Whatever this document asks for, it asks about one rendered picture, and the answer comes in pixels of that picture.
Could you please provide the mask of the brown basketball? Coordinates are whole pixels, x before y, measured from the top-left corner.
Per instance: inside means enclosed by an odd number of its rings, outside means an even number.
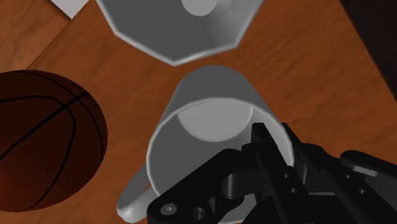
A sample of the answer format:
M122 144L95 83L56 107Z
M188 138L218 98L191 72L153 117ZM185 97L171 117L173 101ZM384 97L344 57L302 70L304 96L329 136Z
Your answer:
M43 209L97 172L108 130L95 99L45 71L0 73L0 211Z

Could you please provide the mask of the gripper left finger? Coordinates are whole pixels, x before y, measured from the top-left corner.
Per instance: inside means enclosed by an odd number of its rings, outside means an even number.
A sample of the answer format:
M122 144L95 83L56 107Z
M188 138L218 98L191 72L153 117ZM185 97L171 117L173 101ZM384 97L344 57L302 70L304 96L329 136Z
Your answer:
M241 150L224 149L155 199L148 224L219 224L244 197L256 205L242 224L307 224L309 194L262 123Z

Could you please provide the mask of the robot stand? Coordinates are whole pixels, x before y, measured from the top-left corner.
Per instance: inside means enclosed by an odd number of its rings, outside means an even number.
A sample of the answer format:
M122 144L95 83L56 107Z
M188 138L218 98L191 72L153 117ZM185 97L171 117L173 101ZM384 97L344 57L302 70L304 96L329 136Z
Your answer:
M397 102L397 0L339 0Z

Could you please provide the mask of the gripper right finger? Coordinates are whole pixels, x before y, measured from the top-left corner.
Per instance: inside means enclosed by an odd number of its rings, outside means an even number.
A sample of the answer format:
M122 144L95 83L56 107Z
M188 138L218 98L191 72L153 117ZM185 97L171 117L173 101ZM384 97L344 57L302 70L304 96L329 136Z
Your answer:
M336 158L283 127L295 170L314 199L315 224L397 224L397 165L357 150Z

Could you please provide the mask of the grey mug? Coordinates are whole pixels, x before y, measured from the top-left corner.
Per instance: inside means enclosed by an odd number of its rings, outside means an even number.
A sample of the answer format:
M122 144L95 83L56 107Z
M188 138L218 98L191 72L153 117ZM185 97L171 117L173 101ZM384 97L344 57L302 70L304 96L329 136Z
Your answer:
M141 221L157 196L221 150L249 143L253 123L265 124L285 162L293 165L284 127L242 74L225 66L187 74L149 141L145 165L119 198L118 215L127 223Z

